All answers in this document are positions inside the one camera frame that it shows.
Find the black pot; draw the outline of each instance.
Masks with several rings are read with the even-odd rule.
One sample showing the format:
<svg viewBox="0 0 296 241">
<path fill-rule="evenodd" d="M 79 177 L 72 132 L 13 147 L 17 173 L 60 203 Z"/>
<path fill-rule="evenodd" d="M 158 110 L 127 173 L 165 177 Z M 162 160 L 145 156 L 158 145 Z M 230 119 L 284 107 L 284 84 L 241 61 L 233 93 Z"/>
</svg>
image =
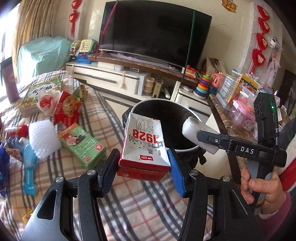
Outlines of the black pot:
<svg viewBox="0 0 296 241">
<path fill-rule="evenodd" d="M 148 99 L 137 103 L 131 112 L 160 120 L 165 147 L 174 148 L 179 158 L 188 162 L 191 168 L 195 167 L 198 157 L 205 153 L 182 134 L 183 123 L 188 117 L 200 120 L 184 106 L 165 99 Z"/>
</svg>

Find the flat screen tv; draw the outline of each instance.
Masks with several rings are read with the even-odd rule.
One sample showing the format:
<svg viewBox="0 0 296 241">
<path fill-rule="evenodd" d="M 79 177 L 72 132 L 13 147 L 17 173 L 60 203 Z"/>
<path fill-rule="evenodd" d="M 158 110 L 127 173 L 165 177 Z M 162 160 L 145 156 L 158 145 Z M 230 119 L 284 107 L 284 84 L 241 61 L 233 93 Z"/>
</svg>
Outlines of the flat screen tv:
<svg viewBox="0 0 296 241">
<path fill-rule="evenodd" d="M 101 34 L 115 1 L 106 2 Z M 184 67 L 189 47 L 193 9 L 158 1 L 119 1 L 109 21 L 101 50 L 147 56 Z M 196 68 L 212 17 L 196 11 L 188 64 Z"/>
</svg>

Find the toy cash register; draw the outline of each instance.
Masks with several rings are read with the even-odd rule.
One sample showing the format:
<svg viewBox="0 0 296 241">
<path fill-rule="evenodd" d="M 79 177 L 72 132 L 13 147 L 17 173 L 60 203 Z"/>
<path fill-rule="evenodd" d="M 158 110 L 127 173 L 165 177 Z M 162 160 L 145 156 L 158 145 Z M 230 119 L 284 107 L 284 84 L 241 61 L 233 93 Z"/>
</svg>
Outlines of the toy cash register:
<svg viewBox="0 0 296 241">
<path fill-rule="evenodd" d="M 95 53 L 98 48 L 98 42 L 94 39 L 84 39 L 81 41 L 79 54 L 77 56 L 77 63 L 91 64 L 93 61 L 88 60 L 89 54 Z"/>
<path fill-rule="evenodd" d="M 77 55 L 79 53 L 80 44 L 81 44 L 81 41 L 80 40 L 75 40 L 71 44 L 69 62 L 75 61 L 75 59 L 76 59 L 76 57 L 77 57 Z"/>
</svg>

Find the green box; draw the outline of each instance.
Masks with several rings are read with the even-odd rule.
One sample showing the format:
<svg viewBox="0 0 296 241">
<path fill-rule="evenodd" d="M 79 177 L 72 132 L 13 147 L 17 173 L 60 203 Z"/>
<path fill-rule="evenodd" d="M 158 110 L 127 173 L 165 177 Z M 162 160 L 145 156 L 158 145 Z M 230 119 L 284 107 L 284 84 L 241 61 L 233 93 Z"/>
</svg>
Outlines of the green box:
<svg viewBox="0 0 296 241">
<path fill-rule="evenodd" d="M 60 132 L 62 145 L 72 152 L 86 170 L 94 169 L 106 156 L 106 146 L 74 123 Z"/>
</svg>

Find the milk carton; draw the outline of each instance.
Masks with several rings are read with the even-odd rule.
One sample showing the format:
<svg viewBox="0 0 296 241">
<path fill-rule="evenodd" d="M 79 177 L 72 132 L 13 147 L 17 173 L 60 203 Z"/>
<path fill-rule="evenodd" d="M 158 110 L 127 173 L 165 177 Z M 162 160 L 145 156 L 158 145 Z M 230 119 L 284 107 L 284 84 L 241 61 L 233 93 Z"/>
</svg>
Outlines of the milk carton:
<svg viewBox="0 0 296 241">
<path fill-rule="evenodd" d="M 117 175 L 160 181 L 169 170 L 160 120 L 130 113 Z"/>
</svg>

